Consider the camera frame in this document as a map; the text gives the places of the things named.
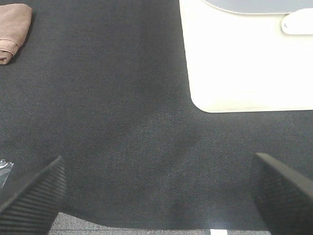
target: floor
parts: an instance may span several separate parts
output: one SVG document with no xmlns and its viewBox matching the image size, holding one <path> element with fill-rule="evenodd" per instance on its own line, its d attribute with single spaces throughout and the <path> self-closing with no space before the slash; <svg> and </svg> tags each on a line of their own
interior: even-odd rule
<svg viewBox="0 0 313 235">
<path fill-rule="evenodd" d="M 227 231 L 227 235 L 270 235 L 268 232 Z M 49 235 L 211 235 L 210 230 L 149 231 L 109 228 L 60 213 Z"/>
</svg>

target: folded towel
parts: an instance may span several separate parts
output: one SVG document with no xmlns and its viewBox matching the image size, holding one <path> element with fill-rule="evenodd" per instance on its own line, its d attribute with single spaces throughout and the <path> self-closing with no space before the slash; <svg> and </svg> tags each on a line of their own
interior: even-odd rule
<svg viewBox="0 0 313 235">
<path fill-rule="evenodd" d="M 25 4 L 0 6 L 0 65 L 6 65 L 25 42 L 32 9 Z"/>
</svg>

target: dark gray mat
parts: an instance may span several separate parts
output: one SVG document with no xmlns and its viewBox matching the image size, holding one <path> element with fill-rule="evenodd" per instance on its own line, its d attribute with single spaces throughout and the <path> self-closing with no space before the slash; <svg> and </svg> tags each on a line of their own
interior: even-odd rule
<svg viewBox="0 0 313 235">
<path fill-rule="evenodd" d="M 266 230 L 252 153 L 313 178 L 313 112 L 193 105 L 177 0 L 21 2 L 35 19 L 0 67 L 0 154 L 12 179 L 62 155 L 64 212 L 111 227 Z"/>
</svg>

